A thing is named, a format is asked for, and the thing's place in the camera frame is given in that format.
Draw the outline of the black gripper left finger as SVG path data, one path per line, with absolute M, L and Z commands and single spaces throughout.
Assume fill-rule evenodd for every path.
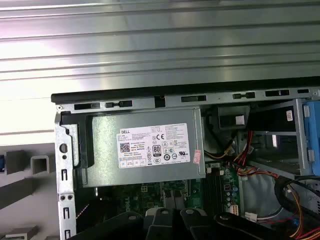
M 174 238 L 174 211 L 151 208 L 151 214 L 121 213 L 109 220 L 88 228 L 70 240 L 172 240 Z

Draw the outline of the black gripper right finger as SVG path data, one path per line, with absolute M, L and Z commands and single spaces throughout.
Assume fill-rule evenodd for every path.
M 194 240 L 284 240 L 285 235 L 230 212 L 214 217 L 203 210 L 180 211 L 185 228 Z

